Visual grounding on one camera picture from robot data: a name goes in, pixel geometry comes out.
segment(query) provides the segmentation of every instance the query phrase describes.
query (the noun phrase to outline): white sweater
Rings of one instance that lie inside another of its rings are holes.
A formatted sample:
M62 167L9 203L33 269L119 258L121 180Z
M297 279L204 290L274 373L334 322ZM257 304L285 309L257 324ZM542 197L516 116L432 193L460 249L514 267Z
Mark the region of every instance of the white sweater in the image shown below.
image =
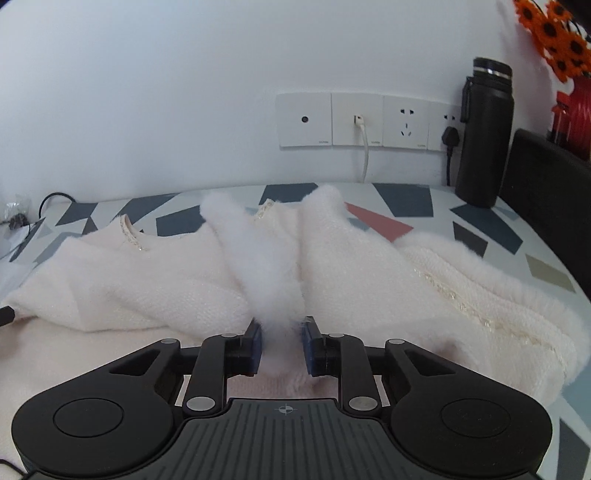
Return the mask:
M123 216L69 238L5 299L17 321L0 335L2 433L45 388L165 336L187 346L243 332L252 316L265 332L261 375L232 379L230 395L327 394L294 333L304 315L366 345L404 338L545 405L589 359L581 320L557 300L458 242L411 233L394 248L356 229L333 187L294 207L268 202L254 219L220 194L201 211L207 223L183 236L144 235Z

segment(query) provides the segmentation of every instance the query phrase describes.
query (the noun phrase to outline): red triangle shape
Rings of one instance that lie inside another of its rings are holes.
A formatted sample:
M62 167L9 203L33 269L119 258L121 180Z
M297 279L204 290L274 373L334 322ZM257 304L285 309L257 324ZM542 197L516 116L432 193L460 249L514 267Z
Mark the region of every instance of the red triangle shape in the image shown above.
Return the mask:
M368 227L373 228L377 233L390 242L394 242L394 240L409 233L409 231L413 229L413 227L406 223L385 217L384 215L366 210L357 205L347 202L345 202L345 205L350 213L355 215Z

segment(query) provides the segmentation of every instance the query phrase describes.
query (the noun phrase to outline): red vase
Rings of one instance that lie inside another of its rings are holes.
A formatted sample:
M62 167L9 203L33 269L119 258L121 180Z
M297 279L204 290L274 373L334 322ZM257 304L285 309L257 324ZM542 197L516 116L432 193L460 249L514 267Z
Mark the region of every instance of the red vase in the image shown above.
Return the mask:
M570 94L570 132L566 148L579 158L589 161L591 154L591 79L574 79Z

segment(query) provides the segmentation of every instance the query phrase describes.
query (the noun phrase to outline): wall plate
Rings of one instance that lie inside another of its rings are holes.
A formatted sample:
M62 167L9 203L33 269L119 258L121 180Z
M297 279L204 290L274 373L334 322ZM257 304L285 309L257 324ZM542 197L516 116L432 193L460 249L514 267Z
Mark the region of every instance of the wall plate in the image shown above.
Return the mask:
M428 150L447 151L447 147L443 145L443 142L441 141L441 136L447 127L457 128L457 131L460 134L460 144L455 150L460 151L462 149L465 124L460 122L460 110L461 108L459 105L429 102Z
M384 100L376 93L333 93L333 145L363 146L359 127L353 123L355 115L362 115L370 147L382 146Z
M384 96L384 147L427 149L429 102Z
M332 145L330 93L281 93L275 117L281 147Z

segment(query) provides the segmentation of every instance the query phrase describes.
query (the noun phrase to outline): black robotic gripper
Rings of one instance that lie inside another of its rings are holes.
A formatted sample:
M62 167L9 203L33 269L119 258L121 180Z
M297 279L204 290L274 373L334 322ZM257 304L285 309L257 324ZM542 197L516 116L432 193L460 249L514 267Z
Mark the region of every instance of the black robotic gripper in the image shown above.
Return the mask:
M310 375L339 379L338 400L226 402L226 380L258 370L253 321L201 347L161 340L40 393L12 438L31 480L538 478L552 427L527 395L403 340L322 335L310 317L302 343Z

